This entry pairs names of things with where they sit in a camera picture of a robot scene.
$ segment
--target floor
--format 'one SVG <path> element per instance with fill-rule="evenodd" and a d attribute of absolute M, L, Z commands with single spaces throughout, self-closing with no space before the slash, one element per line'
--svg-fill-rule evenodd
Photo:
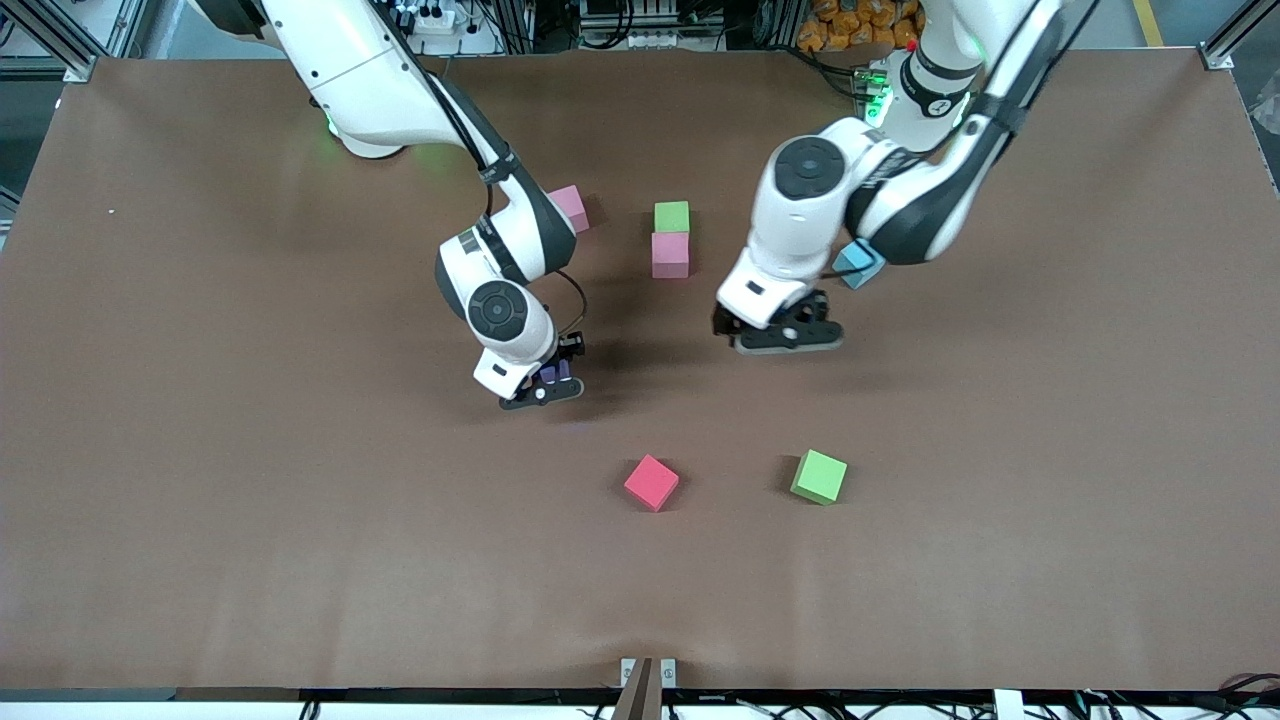
<path fill-rule="evenodd" d="M 138 35 L 131 50 L 136 55 L 156 59 L 264 59 L 282 58 L 279 50 L 265 45 L 242 42 L 223 35 L 191 9 L 186 0 L 151 0 L 151 23 Z M 97 27 L 93 18 L 108 15 L 119 0 L 83 0 L 68 5 Z M 1185 0 L 1101 0 L 1089 24 L 1082 31 L 1076 46 L 1088 49 L 1143 47 L 1147 45 L 1194 45 L 1208 37 L 1238 5 L 1238 0 L 1188 3 Z M 1144 26 L 1142 18 L 1149 22 Z M 0 53 L 22 51 L 24 38 L 17 37 Z M 1270 99 L 1277 92 L 1280 77 L 1262 95 L 1272 76 L 1280 73 L 1280 10 L 1271 13 L 1263 24 L 1233 54 L 1235 79 L 1245 108 L 1256 110 L 1254 122 L 1260 149 L 1271 168 L 1280 168 L 1280 120 L 1268 115 L 1268 108 L 1280 105 Z M 52 101 L 60 92 L 55 82 L 0 82 L 0 184 L 12 190 L 26 186 L 36 152 L 52 117 Z"/>

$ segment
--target stacked cubes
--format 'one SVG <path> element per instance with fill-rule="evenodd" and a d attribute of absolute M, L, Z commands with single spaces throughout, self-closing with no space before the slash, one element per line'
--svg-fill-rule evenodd
<path fill-rule="evenodd" d="M 653 277 L 689 277 L 689 202 L 653 206 Z"/>

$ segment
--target blue cube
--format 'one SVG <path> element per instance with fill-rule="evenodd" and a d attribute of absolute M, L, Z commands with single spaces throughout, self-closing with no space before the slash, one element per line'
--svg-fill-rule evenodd
<path fill-rule="evenodd" d="M 836 261 L 831 265 L 837 273 L 844 273 L 840 279 L 845 281 L 845 284 L 854 290 L 867 284 L 867 281 L 876 277 L 876 273 L 881 272 L 883 266 L 884 258 L 858 241 L 846 245 L 840 251 L 840 255 L 836 255 Z"/>

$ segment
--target red cube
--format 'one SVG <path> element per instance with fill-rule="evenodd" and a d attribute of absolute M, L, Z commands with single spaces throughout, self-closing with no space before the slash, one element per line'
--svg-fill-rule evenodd
<path fill-rule="evenodd" d="M 645 507 L 657 512 L 662 510 L 662 503 L 667 502 L 676 489 L 680 478 L 669 468 L 658 462 L 653 455 L 645 455 L 636 469 L 631 471 L 627 482 L 622 487 L 643 502 Z"/>

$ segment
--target pink cube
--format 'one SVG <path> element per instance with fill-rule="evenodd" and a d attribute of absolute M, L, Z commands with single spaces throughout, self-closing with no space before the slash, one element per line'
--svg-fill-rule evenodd
<path fill-rule="evenodd" d="M 653 455 L 645 455 L 636 469 L 631 471 L 627 482 L 622 487 L 643 502 L 645 507 L 657 512 L 662 503 L 667 502 L 680 478 L 666 465 L 658 462 Z"/>
<path fill-rule="evenodd" d="M 573 232 L 582 232 L 591 227 L 586 223 L 586 210 L 582 208 L 582 196 L 577 193 L 577 186 L 562 187 L 556 192 L 548 192 L 552 202 L 559 205 L 561 210 L 568 215 L 568 222 L 573 225 Z"/>
<path fill-rule="evenodd" d="M 689 233 L 653 233 L 653 277 L 689 277 Z"/>

